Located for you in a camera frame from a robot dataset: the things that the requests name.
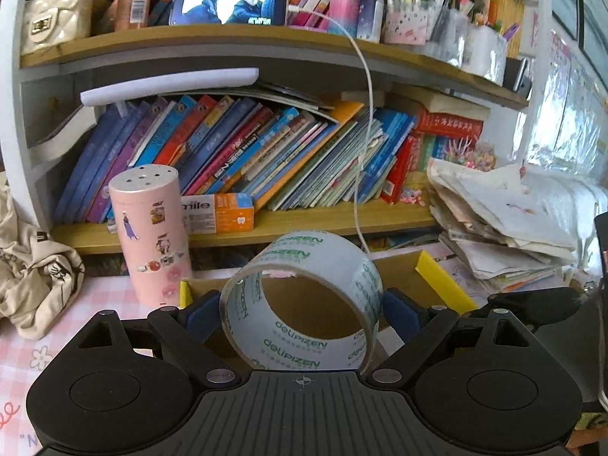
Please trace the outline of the row of leaning books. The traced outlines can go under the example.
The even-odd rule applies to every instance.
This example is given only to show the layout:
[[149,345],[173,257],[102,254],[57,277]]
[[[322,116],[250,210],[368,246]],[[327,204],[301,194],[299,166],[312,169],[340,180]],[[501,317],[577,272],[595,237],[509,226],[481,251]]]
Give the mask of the row of leaning books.
[[110,106],[84,144],[54,221],[114,220],[111,178],[149,164],[177,170],[181,196],[247,193],[255,210],[366,203],[379,196],[414,122],[385,107],[327,108],[240,92]]

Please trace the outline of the smartphone on shelf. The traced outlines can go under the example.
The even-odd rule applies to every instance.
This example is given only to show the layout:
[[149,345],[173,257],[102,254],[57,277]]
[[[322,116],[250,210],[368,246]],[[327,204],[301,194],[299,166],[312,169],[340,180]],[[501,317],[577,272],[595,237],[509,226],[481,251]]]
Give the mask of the smartphone on shelf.
[[285,26],[288,0],[173,0],[170,26]]

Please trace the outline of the roll of packing tape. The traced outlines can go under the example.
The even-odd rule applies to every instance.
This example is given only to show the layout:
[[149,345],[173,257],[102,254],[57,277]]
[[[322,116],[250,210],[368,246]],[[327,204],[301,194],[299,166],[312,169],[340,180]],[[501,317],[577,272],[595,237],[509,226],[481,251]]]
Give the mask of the roll of packing tape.
[[281,236],[223,285],[220,320],[254,369],[369,369],[383,286],[366,253],[340,236]]

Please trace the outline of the white desk lamp bar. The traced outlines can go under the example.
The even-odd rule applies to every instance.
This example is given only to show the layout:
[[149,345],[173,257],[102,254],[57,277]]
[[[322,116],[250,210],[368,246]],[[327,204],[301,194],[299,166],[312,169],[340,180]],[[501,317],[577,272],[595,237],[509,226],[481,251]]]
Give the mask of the white desk lamp bar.
[[81,92],[84,106],[103,106],[146,96],[190,90],[248,87],[259,78],[255,67],[198,70],[133,79]]

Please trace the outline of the yellow cardboard box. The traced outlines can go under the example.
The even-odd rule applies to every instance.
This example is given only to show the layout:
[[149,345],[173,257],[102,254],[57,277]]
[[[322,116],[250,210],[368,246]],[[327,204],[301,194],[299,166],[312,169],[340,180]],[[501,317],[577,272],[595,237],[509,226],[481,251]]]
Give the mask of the yellow cardboard box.
[[[423,308],[445,305],[461,314],[488,295],[464,264],[440,243],[372,255],[386,289],[396,288]],[[299,272],[270,270],[260,276],[262,298],[279,321],[312,338],[338,340],[361,326],[345,298]]]

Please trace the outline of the red dictionaries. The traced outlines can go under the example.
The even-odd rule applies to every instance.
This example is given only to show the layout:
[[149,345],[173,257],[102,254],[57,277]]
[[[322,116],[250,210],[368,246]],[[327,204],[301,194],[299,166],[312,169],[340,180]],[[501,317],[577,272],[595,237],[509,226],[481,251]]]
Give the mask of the red dictionaries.
[[381,199],[389,204],[402,198],[407,176],[426,171],[430,158],[458,158],[460,154],[455,154],[455,150],[466,155],[475,147],[485,123],[483,119],[428,112],[424,107],[409,116],[415,119],[414,126],[397,149],[379,192]]

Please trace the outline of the white quilted handbag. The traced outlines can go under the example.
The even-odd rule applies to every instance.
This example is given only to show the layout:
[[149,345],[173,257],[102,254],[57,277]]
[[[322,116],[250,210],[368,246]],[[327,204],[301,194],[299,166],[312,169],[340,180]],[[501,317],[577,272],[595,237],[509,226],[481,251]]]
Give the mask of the white quilted handbag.
[[21,55],[90,35],[93,0],[29,0],[22,23]]

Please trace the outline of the stack of loose papers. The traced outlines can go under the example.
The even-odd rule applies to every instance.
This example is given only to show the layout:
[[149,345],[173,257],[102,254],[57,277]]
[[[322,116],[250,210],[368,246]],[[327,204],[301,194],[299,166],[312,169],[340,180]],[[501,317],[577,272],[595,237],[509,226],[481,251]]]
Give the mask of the stack of loose papers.
[[517,165],[482,172],[438,158],[426,175],[442,242],[486,288],[512,291],[578,264],[579,239],[559,205],[567,193],[553,179],[531,185]]

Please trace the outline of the beige crumpled hoodie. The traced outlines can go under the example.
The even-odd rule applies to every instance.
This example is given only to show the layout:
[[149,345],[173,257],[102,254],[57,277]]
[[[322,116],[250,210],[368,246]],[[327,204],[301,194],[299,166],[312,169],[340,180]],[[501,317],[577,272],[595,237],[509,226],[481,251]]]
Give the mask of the beige crumpled hoodie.
[[55,242],[20,219],[10,188],[1,186],[1,317],[26,340],[48,334],[84,283],[84,263],[71,247]]

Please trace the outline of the usmile box on shelf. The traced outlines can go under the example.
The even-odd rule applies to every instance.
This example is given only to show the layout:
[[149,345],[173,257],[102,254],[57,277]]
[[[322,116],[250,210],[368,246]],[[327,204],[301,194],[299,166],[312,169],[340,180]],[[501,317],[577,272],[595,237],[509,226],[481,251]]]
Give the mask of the usmile box on shelf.
[[183,196],[181,205],[189,235],[243,233],[255,227],[255,207],[247,193]]

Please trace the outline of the pink cylindrical canister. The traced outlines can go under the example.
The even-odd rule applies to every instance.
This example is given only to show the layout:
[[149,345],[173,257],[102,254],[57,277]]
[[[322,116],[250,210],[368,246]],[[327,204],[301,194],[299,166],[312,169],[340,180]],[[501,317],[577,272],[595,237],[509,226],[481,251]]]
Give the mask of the pink cylindrical canister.
[[138,301],[152,309],[177,306],[181,281],[192,277],[177,170],[131,168],[110,180],[109,195]]

